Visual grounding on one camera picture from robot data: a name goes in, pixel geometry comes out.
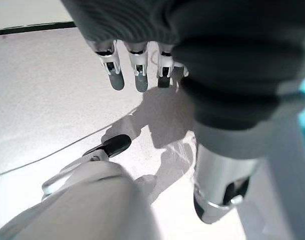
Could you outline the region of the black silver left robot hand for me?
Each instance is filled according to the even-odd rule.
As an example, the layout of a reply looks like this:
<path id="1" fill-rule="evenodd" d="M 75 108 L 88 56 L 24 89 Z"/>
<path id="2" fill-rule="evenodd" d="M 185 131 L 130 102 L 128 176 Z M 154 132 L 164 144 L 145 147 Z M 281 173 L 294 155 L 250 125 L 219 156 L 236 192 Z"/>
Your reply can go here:
<path id="1" fill-rule="evenodd" d="M 172 45 L 194 103 L 194 207 L 212 224 L 241 203 L 257 164 L 305 108 L 305 0 L 65 0 L 94 49 Z"/>

